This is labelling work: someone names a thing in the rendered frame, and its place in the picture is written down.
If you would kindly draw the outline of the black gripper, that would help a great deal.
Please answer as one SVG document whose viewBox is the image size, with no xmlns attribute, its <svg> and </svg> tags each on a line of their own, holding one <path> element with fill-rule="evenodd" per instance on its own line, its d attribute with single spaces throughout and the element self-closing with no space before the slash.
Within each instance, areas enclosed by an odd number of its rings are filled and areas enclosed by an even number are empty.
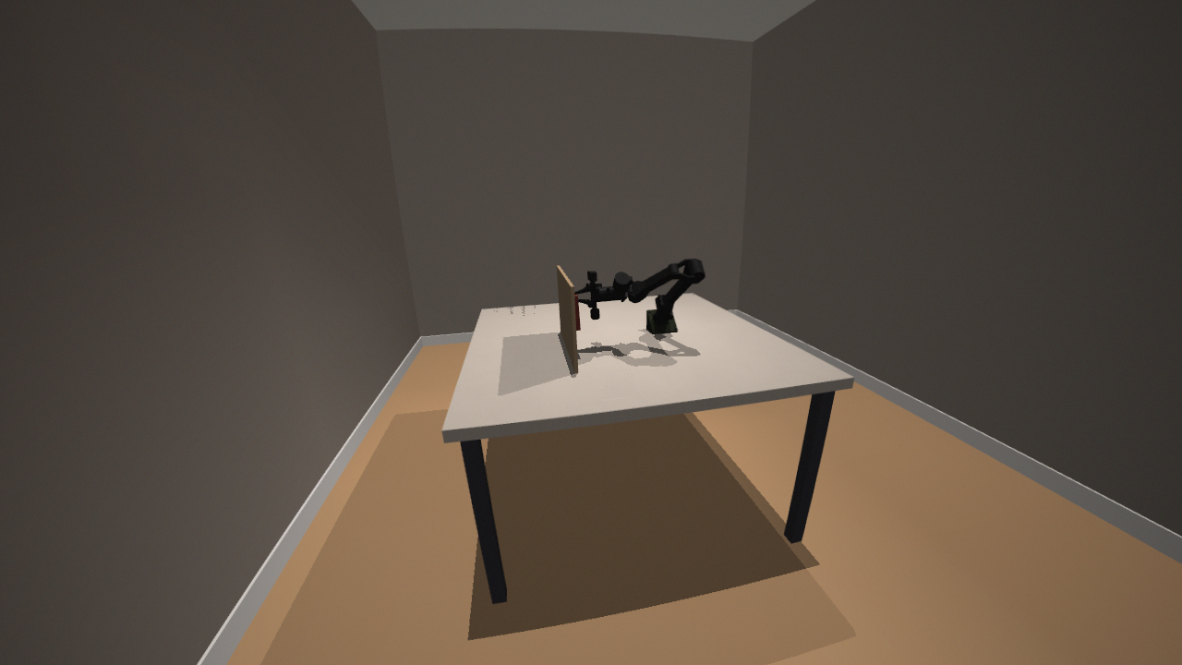
<svg viewBox="0 0 1182 665">
<path fill-rule="evenodd" d="M 586 304 L 587 307 L 591 308 L 590 315 L 592 320 L 600 319 L 599 308 L 597 308 L 597 302 L 604 302 L 604 300 L 612 300 L 613 298 L 611 286 L 596 287 L 595 283 L 596 280 L 597 280 L 597 270 L 587 270 L 587 281 L 590 281 L 590 283 L 586 283 L 586 287 L 584 287 L 584 289 L 574 292 L 574 295 L 577 295 L 582 294 L 582 292 L 591 291 L 592 300 L 578 299 L 578 302 Z"/>
</svg>

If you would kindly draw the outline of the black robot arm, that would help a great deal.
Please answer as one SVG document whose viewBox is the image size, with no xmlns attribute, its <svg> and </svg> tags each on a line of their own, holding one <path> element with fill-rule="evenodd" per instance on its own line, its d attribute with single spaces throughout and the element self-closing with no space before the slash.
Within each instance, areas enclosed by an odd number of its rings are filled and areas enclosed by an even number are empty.
<svg viewBox="0 0 1182 665">
<path fill-rule="evenodd" d="M 678 269 L 686 266 L 683 274 L 678 273 Z M 682 292 L 688 289 L 691 283 L 700 283 L 704 281 L 704 263 L 701 260 L 683 260 L 681 262 L 674 262 L 669 265 L 668 268 L 658 270 L 651 278 L 647 278 L 645 281 L 634 281 L 632 276 L 628 276 L 626 272 L 618 270 L 615 276 L 613 286 L 611 287 L 613 298 L 612 300 L 632 300 L 634 304 L 638 304 L 639 300 L 647 298 L 647 292 L 657 289 L 662 283 L 673 281 L 673 279 L 678 279 L 676 283 L 667 292 L 665 295 L 658 295 L 656 300 L 656 314 L 652 314 L 652 319 L 656 325 L 668 324 L 674 319 L 674 302 L 678 296 L 682 296 Z"/>
</svg>

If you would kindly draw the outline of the tan wall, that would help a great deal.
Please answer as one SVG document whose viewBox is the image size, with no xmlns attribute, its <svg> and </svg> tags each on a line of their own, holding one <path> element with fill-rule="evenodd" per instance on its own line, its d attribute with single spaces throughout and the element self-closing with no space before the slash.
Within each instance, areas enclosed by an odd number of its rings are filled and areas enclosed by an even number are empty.
<svg viewBox="0 0 1182 665">
<path fill-rule="evenodd" d="M 574 286 L 557 265 L 558 292 L 559 292 L 559 322 L 561 324 L 561 338 L 570 360 L 573 361 L 574 373 L 578 373 L 577 356 L 577 319 L 574 318 Z"/>
</svg>

